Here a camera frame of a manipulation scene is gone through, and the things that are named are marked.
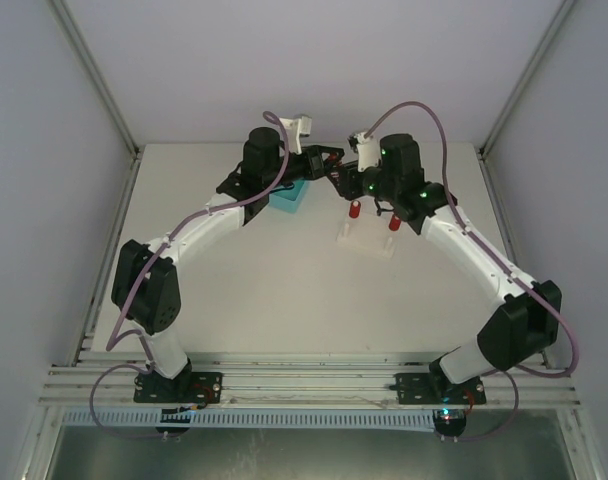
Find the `teal plastic bin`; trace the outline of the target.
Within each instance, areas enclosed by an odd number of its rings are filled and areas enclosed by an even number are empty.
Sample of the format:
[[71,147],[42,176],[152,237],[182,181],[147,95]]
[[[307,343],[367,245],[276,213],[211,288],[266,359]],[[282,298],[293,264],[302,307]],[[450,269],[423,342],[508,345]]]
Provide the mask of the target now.
[[269,195],[269,206],[276,210],[295,214],[307,193],[309,182],[297,180],[288,186],[279,187]]

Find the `red large spring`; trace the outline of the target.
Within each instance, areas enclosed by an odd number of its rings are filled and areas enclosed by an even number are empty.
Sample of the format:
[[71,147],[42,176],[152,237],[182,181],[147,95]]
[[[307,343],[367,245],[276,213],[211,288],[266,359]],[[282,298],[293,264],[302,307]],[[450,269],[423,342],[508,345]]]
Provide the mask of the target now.
[[402,223],[401,219],[399,217],[397,217],[396,215],[393,215],[390,218],[388,228],[391,232],[397,232],[401,227],[401,223]]

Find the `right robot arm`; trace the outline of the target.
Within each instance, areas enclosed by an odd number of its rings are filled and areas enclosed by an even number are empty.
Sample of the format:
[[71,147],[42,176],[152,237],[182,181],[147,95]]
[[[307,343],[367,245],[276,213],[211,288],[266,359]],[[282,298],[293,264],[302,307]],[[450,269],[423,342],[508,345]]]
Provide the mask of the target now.
[[492,314],[476,337],[433,361],[428,384],[438,401],[494,370],[506,372],[556,341],[561,292],[538,282],[508,260],[476,229],[441,183],[428,182],[418,143],[409,134],[381,140],[350,137],[355,161],[330,159],[328,179],[349,201],[339,245],[389,259],[395,232],[408,225],[475,281]]

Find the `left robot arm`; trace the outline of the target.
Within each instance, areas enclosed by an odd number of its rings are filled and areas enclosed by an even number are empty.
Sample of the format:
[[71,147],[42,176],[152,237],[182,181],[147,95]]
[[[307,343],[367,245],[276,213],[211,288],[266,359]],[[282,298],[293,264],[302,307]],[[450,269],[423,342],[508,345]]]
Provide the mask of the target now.
[[201,402],[207,389],[193,378],[191,362],[173,324],[182,301],[179,271],[230,232],[253,220],[269,196],[300,181],[326,178],[334,186],[345,174],[341,148],[304,146],[307,129],[289,120],[282,132],[259,127],[249,133],[242,160],[198,213],[148,243],[122,246],[111,300],[133,326],[148,359],[135,379],[138,403]]

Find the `white peg fixture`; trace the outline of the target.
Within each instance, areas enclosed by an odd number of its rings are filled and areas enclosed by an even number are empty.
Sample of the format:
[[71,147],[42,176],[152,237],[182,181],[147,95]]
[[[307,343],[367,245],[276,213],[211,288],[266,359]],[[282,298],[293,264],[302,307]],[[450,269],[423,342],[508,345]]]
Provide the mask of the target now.
[[396,250],[398,232],[389,228],[389,222],[370,213],[357,218],[346,216],[336,237],[336,243],[355,253],[390,260]]

